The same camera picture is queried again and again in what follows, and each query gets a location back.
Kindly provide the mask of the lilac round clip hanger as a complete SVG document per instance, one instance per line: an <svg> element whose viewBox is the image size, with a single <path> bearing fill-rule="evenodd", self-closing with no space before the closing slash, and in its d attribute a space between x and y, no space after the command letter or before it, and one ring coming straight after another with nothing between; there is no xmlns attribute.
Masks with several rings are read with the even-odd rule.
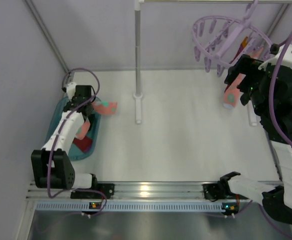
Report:
<svg viewBox="0 0 292 240"><path fill-rule="evenodd" d="M241 19L223 15L208 15L199 18L193 24L191 35L195 60L199 62L203 58L204 69L207 73L210 72L212 63L216 63L217 76L220 77L224 70L234 66L242 55L247 55L260 47L263 47L263 50L270 49L272 42L269 37L251 24L251 17L257 4L257 0L252 0L246 6ZM245 31L248 32L248 44L230 64L230 60L224 60L223 57Z"/></svg>

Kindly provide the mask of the maroon purple sock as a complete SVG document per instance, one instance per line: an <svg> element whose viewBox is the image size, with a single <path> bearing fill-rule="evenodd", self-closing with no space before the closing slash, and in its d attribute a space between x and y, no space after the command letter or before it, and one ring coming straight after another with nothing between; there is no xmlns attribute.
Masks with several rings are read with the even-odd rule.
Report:
<svg viewBox="0 0 292 240"><path fill-rule="evenodd" d="M87 153L90 151L92 145L93 145L93 140L87 136L85 136L83 139L77 139L74 138L73 144L83 153Z"/></svg>
<svg viewBox="0 0 292 240"><path fill-rule="evenodd" d="M237 52L236 52L236 54L235 54L233 60L231 60L231 61L229 62L230 64L232 64L232 63L235 61L235 59L236 59L236 58L239 56L239 54L244 50L244 48L247 46L247 44L248 44L248 36L246 36L246 37L244 38L244 40L241 42L241 44L240 44L240 46L239 46L239 48L238 48L238 50L237 50Z"/></svg>

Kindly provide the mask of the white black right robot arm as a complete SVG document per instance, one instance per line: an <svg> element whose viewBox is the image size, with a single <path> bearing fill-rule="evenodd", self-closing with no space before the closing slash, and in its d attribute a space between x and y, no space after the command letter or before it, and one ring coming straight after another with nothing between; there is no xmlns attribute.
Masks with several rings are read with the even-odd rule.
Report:
<svg viewBox="0 0 292 240"><path fill-rule="evenodd" d="M205 184L203 189L207 200L245 197L260 204L273 220L292 225L292 69L281 66L275 79L273 115L278 128L271 121L268 100L274 69L270 63L262 68L262 61L245 54L228 70L225 83L231 84L239 74L244 75L238 85L242 93L240 101L243 105L252 103L255 114L260 117L278 159L281 185L271 186L233 171L217 183Z"/></svg>

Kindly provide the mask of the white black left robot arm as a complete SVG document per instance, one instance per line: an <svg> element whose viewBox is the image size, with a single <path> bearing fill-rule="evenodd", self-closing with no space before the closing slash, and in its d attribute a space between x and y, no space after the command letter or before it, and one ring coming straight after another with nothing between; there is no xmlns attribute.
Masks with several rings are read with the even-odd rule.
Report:
<svg viewBox="0 0 292 240"><path fill-rule="evenodd" d="M93 192L97 186L92 173L76 173L68 153L79 130L93 112L96 91L91 85L67 87L69 101L63 108L60 121L41 149L31 154L36 187L46 189L53 199L65 191Z"/></svg>

